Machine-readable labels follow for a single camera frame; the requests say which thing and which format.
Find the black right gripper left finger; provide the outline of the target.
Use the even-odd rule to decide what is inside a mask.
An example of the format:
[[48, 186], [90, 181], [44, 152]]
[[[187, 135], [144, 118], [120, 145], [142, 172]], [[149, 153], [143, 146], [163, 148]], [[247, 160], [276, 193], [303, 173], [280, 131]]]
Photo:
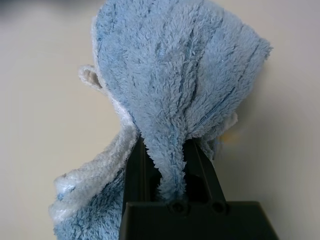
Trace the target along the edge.
[[125, 167], [123, 202], [156, 202], [159, 184], [160, 172], [139, 137]]

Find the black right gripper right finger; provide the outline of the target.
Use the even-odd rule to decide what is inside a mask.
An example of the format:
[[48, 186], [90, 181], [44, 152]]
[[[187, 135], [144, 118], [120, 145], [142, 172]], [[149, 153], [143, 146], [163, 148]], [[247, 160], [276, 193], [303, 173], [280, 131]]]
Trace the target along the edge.
[[191, 203], [224, 203], [226, 199], [215, 168], [194, 139], [189, 139], [184, 143], [183, 157], [186, 163], [184, 180], [188, 201]]

